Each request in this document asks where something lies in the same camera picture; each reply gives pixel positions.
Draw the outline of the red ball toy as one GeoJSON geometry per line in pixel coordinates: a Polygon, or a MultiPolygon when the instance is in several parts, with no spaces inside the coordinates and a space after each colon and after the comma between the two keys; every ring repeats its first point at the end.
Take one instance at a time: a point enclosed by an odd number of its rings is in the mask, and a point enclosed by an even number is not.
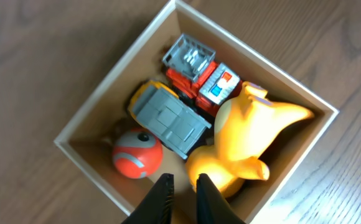
{"type": "Polygon", "coordinates": [[[142,179],[158,170],[163,159],[161,141],[144,128],[131,129],[115,142],[112,161],[130,179],[142,179]]]}

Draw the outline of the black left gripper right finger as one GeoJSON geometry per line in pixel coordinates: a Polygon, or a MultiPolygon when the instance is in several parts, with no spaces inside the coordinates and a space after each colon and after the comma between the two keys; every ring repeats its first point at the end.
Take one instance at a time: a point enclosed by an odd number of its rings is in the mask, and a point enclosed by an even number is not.
{"type": "Polygon", "coordinates": [[[205,173],[197,179],[197,223],[245,224],[205,173]]]}

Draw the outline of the orange rubber animal toy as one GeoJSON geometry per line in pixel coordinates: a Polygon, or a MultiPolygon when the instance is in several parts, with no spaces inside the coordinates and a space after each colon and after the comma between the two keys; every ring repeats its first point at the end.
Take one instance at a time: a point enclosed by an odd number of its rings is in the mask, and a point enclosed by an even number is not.
{"type": "Polygon", "coordinates": [[[299,105],[267,99],[267,90],[243,82],[238,96],[224,102],[214,122],[214,143],[197,147],[185,163],[189,181],[197,188],[207,174],[225,197],[237,193],[246,180],[268,180],[270,169],[260,156],[288,126],[314,117],[299,105]]]}

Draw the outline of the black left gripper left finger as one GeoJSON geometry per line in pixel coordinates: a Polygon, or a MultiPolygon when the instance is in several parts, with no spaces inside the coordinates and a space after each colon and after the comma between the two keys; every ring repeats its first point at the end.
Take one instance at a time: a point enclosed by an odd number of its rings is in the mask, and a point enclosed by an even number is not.
{"type": "Polygon", "coordinates": [[[174,175],[164,173],[121,224],[170,224],[173,204],[174,175]]]}

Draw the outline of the grey yellow dump truck toy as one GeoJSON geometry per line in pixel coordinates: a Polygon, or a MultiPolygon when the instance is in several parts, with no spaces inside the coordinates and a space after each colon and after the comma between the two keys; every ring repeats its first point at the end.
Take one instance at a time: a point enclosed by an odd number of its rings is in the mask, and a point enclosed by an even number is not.
{"type": "Polygon", "coordinates": [[[148,80],[130,98],[128,112],[168,149],[188,158],[193,146],[212,125],[165,84],[148,80]]]}

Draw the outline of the red fire truck toy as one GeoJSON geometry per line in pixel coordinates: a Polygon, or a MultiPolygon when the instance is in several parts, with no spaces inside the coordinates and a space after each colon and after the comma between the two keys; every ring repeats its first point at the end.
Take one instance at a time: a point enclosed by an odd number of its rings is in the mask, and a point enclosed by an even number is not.
{"type": "Polygon", "coordinates": [[[221,61],[216,51],[197,39],[181,34],[163,56],[166,77],[183,99],[211,116],[220,106],[238,96],[242,79],[221,61]]]}

